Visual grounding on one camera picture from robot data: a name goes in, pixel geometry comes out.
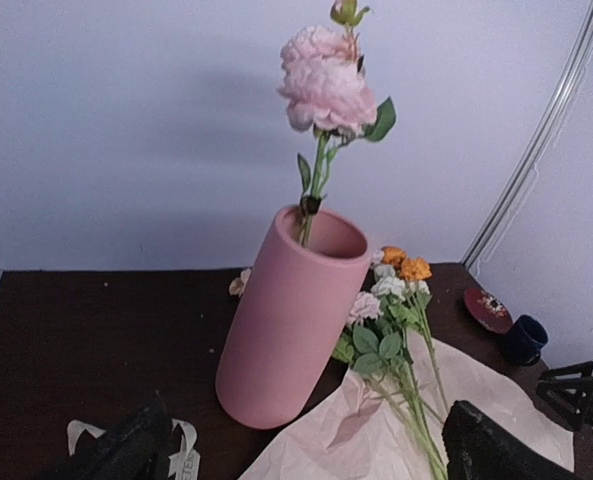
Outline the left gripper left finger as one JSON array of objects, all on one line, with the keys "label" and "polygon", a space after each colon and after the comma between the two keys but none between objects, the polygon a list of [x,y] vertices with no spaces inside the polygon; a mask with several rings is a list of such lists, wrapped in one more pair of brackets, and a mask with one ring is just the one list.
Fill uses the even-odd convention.
[{"label": "left gripper left finger", "polygon": [[68,459],[40,473],[42,479],[167,479],[171,416],[153,399]]}]

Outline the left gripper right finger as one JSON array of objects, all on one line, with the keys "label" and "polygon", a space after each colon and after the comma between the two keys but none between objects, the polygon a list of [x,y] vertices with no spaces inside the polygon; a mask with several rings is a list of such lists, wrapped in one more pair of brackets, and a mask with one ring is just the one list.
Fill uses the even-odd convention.
[{"label": "left gripper right finger", "polygon": [[536,453],[468,401],[455,402],[442,430],[453,479],[564,480],[577,475]]}]

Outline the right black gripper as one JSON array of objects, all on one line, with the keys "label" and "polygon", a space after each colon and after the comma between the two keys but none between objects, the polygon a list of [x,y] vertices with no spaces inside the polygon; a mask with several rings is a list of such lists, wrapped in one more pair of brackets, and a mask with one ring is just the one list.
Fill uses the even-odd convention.
[{"label": "right black gripper", "polygon": [[573,431],[585,423],[593,432],[593,361],[544,371],[538,379],[538,396]]}]

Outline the pink wrapping paper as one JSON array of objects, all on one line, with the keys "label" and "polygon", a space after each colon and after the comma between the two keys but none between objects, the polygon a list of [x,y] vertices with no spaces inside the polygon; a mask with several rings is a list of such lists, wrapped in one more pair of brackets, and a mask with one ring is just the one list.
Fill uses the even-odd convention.
[{"label": "pink wrapping paper", "polygon": [[[422,338],[410,336],[414,371],[436,411],[440,397],[467,400],[536,453],[573,470],[571,432],[539,412],[513,380],[440,340],[433,342],[438,387]],[[348,372],[341,385],[282,430],[243,473],[245,479],[428,479],[430,465],[390,405]]]}]

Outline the artificial flower bouquet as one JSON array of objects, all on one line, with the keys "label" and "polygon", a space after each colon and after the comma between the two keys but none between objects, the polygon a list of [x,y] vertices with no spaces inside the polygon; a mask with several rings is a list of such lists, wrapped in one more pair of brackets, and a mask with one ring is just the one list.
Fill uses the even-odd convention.
[{"label": "artificial flower bouquet", "polygon": [[[426,346],[433,343],[426,313],[431,300],[430,266],[420,257],[411,258],[402,249],[387,246],[376,254],[371,269],[373,286],[357,295],[305,407],[282,430],[313,410],[341,385],[346,373],[353,372],[410,429],[429,462],[428,479],[444,479],[447,466],[439,433],[449,403],[442,395],[442,409],[436,411],[423,399],[410,351],[411,334],[419,335]],[[231,292],[242,297],[249,277],[249,271],[242,272],[231,284]],[[429,360],[435,383],[441,387],[437,360]]]}]

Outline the pink peony flower stem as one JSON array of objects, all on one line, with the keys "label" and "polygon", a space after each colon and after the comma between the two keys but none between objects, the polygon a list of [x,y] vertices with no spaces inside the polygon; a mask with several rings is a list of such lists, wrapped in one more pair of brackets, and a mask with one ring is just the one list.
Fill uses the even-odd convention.
[{"label": "pink peony flower stem", "polygon": [[280,51],[283,81],[278,94],[287,101],[290,127],[312,133],[317,143],[313,162],[297,155],[297,241],[303,247],[326,198],[324,189],[338,152],[358,140],[382,141],[396,122],[393,100],[378,103],[366,81],[357,27],[369,11],[357,1],[335,1],[330,19],[338,30],[304,27]]}]

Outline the pink tapered vase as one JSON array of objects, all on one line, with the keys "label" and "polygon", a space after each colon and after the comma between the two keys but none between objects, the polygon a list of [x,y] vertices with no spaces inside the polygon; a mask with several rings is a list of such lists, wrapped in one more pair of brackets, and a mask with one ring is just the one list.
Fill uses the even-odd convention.
[{"label": "pink tapered vase", "polygon": [[264,238],[220,357],[217,399],[234,420],[268,430],[305,407],[348,319],[370,264],[364,233],[321,209],[307,246],[295,206]]}]

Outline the dark blue mug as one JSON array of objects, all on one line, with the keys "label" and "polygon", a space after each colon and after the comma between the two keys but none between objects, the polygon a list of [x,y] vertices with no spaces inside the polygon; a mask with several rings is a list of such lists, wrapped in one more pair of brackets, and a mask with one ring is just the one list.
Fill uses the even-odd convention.
[{"label": "dark blue mug", "polygon": [[549,336],[543,325],[529,315],[521,315],[499,340],[500,353],[512,365],[533,366],[539,362]]}]

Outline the red floral plate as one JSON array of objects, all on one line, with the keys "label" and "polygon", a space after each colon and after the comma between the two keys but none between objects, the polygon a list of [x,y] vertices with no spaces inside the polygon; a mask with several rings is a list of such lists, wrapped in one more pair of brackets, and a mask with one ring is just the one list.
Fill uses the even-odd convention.
[{"label": "red floral plate", "polygon": [[463,296],[464,304],[472,318],[485,330],[506,334],[513,319],[505,305],[494,295],[480,288],[468,288]]}]

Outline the right aluminium corner post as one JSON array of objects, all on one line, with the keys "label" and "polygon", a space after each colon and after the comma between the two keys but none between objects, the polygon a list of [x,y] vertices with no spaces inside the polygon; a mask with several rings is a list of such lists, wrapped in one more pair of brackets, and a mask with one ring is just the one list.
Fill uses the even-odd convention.
[{"label": "right aluminium corner post", "polygon": [[539,179],[539,163],[558,142],[585,82],[593,57],[593,1],[588,5],[579,33],[553,94],[525,150],[461,259],[461,265],[477,277],[507,235]]}]

